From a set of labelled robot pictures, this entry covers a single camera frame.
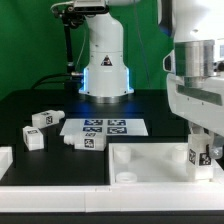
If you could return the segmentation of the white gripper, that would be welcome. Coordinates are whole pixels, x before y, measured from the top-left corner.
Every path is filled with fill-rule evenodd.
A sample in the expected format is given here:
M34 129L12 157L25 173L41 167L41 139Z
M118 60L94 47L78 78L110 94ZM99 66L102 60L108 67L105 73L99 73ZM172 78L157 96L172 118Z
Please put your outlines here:
M167 94L171 111L190 121L191 134L203 134L206 128L221 135L214 136L209 150L212 159L221 159L224 156L224 78L207 78L199 89L185 87L180 78L169 73Z

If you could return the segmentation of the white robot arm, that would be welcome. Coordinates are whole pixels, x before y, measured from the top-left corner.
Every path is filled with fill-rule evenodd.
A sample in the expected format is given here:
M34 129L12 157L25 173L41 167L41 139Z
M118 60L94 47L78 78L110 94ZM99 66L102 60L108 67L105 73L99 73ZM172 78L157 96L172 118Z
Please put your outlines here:
M224 11L222 0L157 0L158 25L174 38L163 59L171 111L189 121L193 133L224 137ZM130 94L123 62L123 27L108 12L86 16L90 62L80 93L98 102Z

